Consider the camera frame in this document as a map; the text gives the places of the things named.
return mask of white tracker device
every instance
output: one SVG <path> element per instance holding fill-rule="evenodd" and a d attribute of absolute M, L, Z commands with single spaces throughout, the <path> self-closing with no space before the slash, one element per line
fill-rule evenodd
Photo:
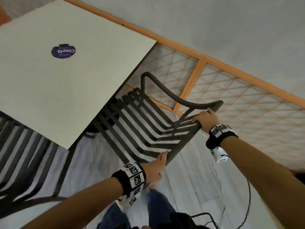
<path fill-rule="evenodd" d="M 211 149 L 211 154 L 215 162 L 225 162 L 227 159 L 229 159 L 228 154 L 221 147 Z"/>

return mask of forearm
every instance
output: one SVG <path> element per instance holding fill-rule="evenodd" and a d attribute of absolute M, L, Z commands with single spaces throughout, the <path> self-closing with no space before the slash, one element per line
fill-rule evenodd
<path fill-rule="evenodd" d="M 241 173 L 287 228 L 304 226 L 305 186 L 282 165 L 237 137 L 221 142 Z"/>
<path fill-rule="evenodd" d="M 49 209 L 22 229 L 84 228 L 122 194 L 120 182 L 116 178 L 108 178 Z"/>

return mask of left hand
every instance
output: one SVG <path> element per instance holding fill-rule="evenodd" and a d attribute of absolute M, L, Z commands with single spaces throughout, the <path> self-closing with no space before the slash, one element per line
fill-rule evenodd
<path fill-rule="evenodd" d="M 156 183 L 162 179 L 162 175 L 160 173 L 165 168 L 167 154 L 168 151 L 162 152 L 155 161 L 140 164 L 145 171 L 147 183 Z"/>

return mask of right hand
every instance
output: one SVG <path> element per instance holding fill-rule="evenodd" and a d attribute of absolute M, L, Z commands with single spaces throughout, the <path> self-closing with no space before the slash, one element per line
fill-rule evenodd
<path fill-rule="evenodd" d="M 198 116 L 195 116 L 192 122 L 195 121 L 199 121 L 202 131 L 206 133 L 209 133 L 210 129 L 215 125 L 220 124 L 218 117 L 210 108 L 208 108 L 208 111 L 203 111 Z"/>

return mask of lattice mesh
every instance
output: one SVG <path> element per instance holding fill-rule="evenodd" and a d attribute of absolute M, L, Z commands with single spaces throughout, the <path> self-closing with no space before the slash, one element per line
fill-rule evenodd
<path fill-rule="evenodd" d="M 217 115 L 242 139 L 290 169 L 305 168 L 305 111 L 301 107 L 209 64 L 186 100 L 223 100 Z"/>
<path fill-rule="evenodd" d="M 168 89 L 180 96 L 197 62 L 198 59 L 194 57 L 158 43 L 128 80 L 127 85 L 132 88 L 140 87 L 142 73 L 149 71 Z M 146 80 L 145 93 L 171 108 L 176 104 L 148 79 Z"/>

